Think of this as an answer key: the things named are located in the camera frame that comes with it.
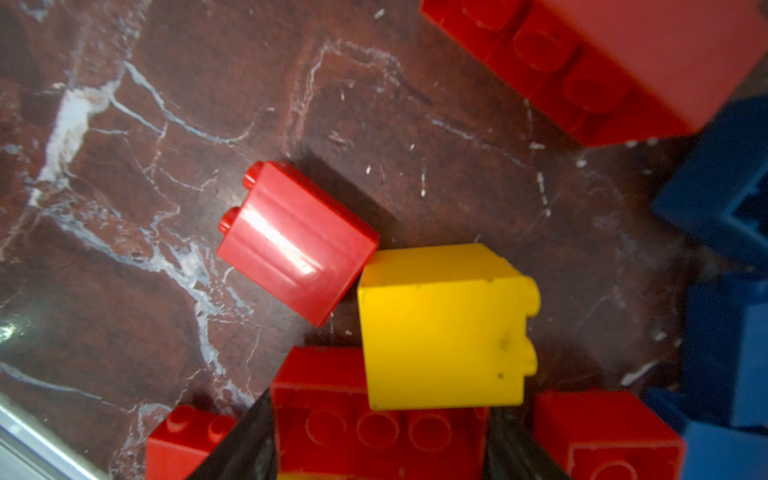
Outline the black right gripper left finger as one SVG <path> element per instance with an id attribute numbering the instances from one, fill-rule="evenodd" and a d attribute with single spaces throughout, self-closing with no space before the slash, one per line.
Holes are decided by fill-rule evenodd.
<path id="1" fill-rule="evenodd" d="M 188 479 L 275 480 L 274 433 L 271 396 L 266 390 Z"/>

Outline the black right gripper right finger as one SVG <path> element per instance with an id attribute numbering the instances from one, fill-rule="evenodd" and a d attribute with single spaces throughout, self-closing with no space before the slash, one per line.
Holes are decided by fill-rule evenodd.
<path id="1" fill-rule="evenodd" d="M 570 480 L 511 410 L 490 410 L 484 461 L 488 480 Z"/>

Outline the long red lego brick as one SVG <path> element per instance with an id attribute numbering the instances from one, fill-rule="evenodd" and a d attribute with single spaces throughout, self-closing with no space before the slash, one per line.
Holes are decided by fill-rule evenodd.
<path id="1" fill-rule="evenodd" d="M 483 476 L 488 409 L 374 410 L 359 348 L 293 348 L 271 382 L 270 398 L 282 473 Z"/>

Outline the small red lego brick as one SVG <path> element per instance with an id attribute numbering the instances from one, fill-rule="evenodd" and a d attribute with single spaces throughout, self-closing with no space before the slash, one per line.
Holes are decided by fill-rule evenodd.
<path id="1" fill-rule="evenodd" d="M 379 246 L 379 234 L 288 162 L 256 162 L 218 229 L 220 258 L 316 327 Z"/>

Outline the red lego brick front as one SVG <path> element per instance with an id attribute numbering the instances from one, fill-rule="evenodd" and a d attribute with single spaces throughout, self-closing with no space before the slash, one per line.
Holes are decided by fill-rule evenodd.
<path id="1" fill-rule="evenodd" d="M 192 405 L 175 407 L 146 440 L 146 478 L 186 479 L 236 423 Z"/>

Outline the yellow lego brick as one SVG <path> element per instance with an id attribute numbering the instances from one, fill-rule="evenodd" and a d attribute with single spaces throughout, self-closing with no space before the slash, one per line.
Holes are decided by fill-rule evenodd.
<path id="1" fill-rule="evenodd" d="M 485 245 L 380 250 L 357 295 L 372 409 L 522 404 L 541 296 Z"/>

